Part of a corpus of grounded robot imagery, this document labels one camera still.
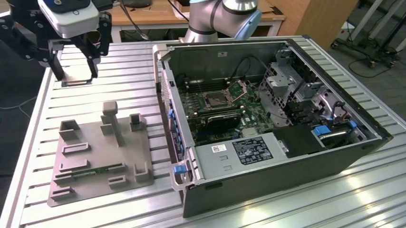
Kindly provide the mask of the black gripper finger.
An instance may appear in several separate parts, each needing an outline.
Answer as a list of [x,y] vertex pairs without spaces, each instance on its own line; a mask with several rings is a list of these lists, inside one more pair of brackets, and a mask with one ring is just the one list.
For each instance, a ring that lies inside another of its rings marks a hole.
[[62,81],[64,70],[51,47],[51,40],[58,39],[59,35],[44,18],[24,18],[19,23],[35,34],[36,42],[22,33],[11,16],[0,18],[0,40],[23,59],[35,59],[43,66],[50,67],[56,79]]
[[98,64],[100,57],[108,55],[110,39],[112,31],[112,15],[110,12],[102,12],[99,17],[99,40],[92,43],[87,34],[76,36],[76,47],[87,58],[87,64],[91,71],[91,79],[98,78]]

